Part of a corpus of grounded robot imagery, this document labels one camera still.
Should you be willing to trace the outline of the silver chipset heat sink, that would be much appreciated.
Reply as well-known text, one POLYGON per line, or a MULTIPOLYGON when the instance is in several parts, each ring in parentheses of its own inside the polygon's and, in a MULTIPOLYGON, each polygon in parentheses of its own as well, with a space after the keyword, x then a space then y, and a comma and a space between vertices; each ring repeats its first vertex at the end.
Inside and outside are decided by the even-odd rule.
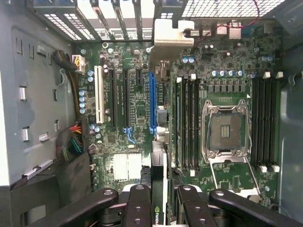
POLYGON ((113 170, 116 182, 139 180, 141 178, 141 169, 141 154, 114 154, 113 170))

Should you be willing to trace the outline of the metal socket cover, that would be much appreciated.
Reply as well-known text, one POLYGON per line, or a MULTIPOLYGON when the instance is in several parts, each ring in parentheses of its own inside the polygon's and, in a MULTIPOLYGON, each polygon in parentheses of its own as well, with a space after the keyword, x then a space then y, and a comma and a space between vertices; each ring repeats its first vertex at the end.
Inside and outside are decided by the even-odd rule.
POLYGON ((255 203, 262 200, 259 185, 247 157, 222 156, 209 159, 216 189, 225 189, 255 203))

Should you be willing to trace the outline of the black plastic shroud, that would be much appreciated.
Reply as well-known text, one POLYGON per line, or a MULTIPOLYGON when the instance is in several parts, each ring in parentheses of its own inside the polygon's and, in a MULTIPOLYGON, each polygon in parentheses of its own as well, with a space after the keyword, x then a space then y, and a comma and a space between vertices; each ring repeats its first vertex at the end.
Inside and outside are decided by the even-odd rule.
POLYGON ((26 227, 91 193, 90 159, 81 154, 65 164, 53 164, 10 191, 8 223, 26 227))

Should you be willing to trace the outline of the CPU socket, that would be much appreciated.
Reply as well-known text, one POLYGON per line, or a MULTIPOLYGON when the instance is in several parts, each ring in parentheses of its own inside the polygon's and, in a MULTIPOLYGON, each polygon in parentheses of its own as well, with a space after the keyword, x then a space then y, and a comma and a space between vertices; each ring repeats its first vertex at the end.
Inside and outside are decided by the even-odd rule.
POLYGON ((201 112, 201 151, 204 161, 222 156, 248 157, 251 152, 250 114, 247 103, 216 105, 210 99, 201 112))

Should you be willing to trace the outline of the black RAM slot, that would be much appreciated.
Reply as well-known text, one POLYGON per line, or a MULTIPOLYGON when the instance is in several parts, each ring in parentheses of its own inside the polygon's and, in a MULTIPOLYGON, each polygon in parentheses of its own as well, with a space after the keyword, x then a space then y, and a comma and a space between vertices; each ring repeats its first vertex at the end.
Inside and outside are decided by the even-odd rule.
POLYGON ((264 154, 264 91, 265 91, 265 81, 264 79, 260 80, 260 88, 259 88, 259 167, 261 173, 267 172, 267 167, 263 161, 264 154))
POLYGON ((251 108, 251 139, 252 139, 252 148, 251 148, 251 164, 255 165, 256 163, 256 140, 257 140, 257 105, 258 105, 258 78, 252 79, 252 108, 251 108))
POLYGON ((276 77, 274 79, 274 93, 273 93, 273 120, 274 120, 274 142, 273 142, 273 162, 272 168, 274 173, 280 172, 279 164, 279 129, 280 129, 280 105, 281 105, 281 89, 283 86, 283 78, 276 77))
POLYGON ((189 161, 190 161, 190 170, 192 171, 194 169, 194 129, 193 129, 193 81, 194 77, 191 75, 189 81, 188 81, 188 123, 189 123, 189 161))
POLYGON ((187 80, 182 82, 182 166, 187 170, 187 80))
POLYGON ((266 90, 265 90, 265 118, 266 118, 266 124, 265 124, 265 165, 268 166, 268 162, 270 160, 270 135, 271 135, 271 79, 266 80, 266 90))
POLYGON ((199 123, 199 116, 200 116, 200 99, 199 99, 199 79, 195 81, 195 120, 196 120, 196 169, 199 171, 200 166, 200 144, 199 144, 199 130, 200 130, 200 123, 199 123))

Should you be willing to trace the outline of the green motherboard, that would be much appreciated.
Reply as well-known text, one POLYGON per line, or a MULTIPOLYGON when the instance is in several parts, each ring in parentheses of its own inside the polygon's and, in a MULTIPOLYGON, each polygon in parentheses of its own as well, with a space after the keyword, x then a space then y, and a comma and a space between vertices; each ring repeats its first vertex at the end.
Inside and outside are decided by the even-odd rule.
MULTIPOLYGON (((210 38, 199 41, 192 48, 183 50, 170 64, 170 80, 157 85, 157 102, 167 113, 167 128, 170 142, 165 145, 168 159, 168 185, 193 184, 203 192, 215 188, 211 169, 204 161, 201 151, 201 112, 204 103, 210 99, 216 105, 237 104, 244 99, 250 114, 252 108, 252 79, 271 79, 271 135, 270 160, 267 172, 261 173, 259 167, 259 91, 257 105, 256 163, 251 164, 256 176, 262 200, 259 204, 275 209, 278 204, 278 174, 274 173, 273 142, 273 93, 274 79, 283 77, 281 67, 282 29, 274 23, 264 23, 241 30, 240 39, 210 38), (195 81, 199 79, 200 99, 200 170, 190 170, 189 161, 189 119, 188 119, 188 81, 193 81, 193 129, 194 161, 196 161, 196 120, 195 120, 195 81), (182 166, 182 82, 187 80, 187 170, 182 166)), ((86 71, 78 77, 79 112, 81 122, 73 128, 75 138, 72 145, 76 152, 86 151, 91 160, 91 187, 96 191, 103 187, 121 191, 131 183, 151 184, 151 150, 154 135, 150 133, 149 98, 149 58, 150 43, 102 43, 85 44, 78 48, 85 57, 86 71), (94 66, 103 68, 105 122, 96 123, 95 73, 94 66), (136 85, 136 69, 142 70, 143 86, 136 85), (109 71, 114 70, 117 79, 118 125, 112 124, 112 95, 109 71), (128 70, 130 91, 130 127, 124 127, 123 76, 128 70), (114 180, 114 154, 139 153, 142 155, 141 178, 139 180, 116 182, 114 180)))

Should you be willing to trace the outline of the blue expansion slot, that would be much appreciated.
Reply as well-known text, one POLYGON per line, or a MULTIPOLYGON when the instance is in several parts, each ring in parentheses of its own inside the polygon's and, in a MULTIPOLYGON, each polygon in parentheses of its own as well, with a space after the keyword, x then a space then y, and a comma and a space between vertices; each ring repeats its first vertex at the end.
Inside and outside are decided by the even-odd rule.
POLYGON ((152 72, 149 72, 149 98, 150 98, 150 133, 156 136, 156 79, 152 72))

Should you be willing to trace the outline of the long black expansion slot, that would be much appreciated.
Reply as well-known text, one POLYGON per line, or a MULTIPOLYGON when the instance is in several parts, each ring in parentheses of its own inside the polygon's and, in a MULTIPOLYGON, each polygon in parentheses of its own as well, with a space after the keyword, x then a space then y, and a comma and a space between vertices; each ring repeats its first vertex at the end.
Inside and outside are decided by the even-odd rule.
POLYGON ((129 74, 128 70, 122 70, 123 76, 123 113, 124 127, 130 127, 130 91, 129 91, 129 74))
POLYGON ((111 85, 111 95, 112 95, 112 124, 113 127, 116 128, 118 125, 118 115, 117 115, 117 96, 118 96, 118 92, 117 92, 117 79, 116 79, 116 74, 114 70, 110 70, 109 71, 109 75, 110 75, 110 85, 111 85))

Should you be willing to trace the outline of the white PCI slot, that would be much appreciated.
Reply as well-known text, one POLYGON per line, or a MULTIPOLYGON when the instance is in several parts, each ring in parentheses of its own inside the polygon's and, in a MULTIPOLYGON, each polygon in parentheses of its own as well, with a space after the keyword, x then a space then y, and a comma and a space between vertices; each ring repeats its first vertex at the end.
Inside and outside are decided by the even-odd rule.
POLYGON ((94 73, 96 123, 103 124, 105 122, 103 68, 101 66, 94 66, 94 73))

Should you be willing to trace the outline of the short black expansion slot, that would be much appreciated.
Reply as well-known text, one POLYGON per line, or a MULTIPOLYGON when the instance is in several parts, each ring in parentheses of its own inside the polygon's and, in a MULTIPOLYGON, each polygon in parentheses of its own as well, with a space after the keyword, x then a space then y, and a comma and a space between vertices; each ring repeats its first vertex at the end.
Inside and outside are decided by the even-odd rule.
POLYGON ((143 86, 142 70, 136 69, 135 76, 136 76, 136 85, 142 87, 143 86))

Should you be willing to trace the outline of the black open PC case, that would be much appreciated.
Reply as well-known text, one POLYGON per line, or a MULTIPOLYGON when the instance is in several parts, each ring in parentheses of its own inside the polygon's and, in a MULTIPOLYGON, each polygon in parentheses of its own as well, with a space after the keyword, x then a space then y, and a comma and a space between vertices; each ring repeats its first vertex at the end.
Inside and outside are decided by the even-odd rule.
MULTIPOLYGON (((81 122, 81 73, 72 55, 85 44, 152 47, 156 19, 171 19, 174 28, 181 20, 195 27, 236 20, 242 29, 264 23, 282 29, 278 204, 264 207, 303 224, 303 0, 0 0, 0 227, 8 223, 14 186, 88 153, 71 143, 81 122)), ((130 189, 140 184, 152 202, 151 184, 103 187, 118 192, 116 205, 76 227, 122 227, 130 189)), ((168 185, 165 227, 188 227, 177 223, 180 185, 168 185)))

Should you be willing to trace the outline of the white power connector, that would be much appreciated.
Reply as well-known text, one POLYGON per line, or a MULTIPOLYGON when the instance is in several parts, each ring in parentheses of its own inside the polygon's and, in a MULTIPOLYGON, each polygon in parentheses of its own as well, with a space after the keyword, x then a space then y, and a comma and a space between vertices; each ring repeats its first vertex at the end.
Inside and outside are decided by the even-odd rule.
POLYGON ((77 73, 85 73, 86 71, 85 57, 83 57, 80 54, 74 54, 72 55, 72 63, 76 65, 75 71, 77 73))

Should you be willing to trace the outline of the silver rear port block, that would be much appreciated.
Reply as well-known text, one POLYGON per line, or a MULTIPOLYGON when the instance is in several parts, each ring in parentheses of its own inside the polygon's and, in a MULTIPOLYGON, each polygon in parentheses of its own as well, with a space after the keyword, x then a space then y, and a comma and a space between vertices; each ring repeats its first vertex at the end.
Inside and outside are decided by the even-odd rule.
POLYGON ((241 30, 241 23, 236 20, 221 23, 213 22, 210 24, 196 25, 195 30, 191 30, 188 33, 188 36, 199 41, 204 41, 210 38, 240 39, 241 30))

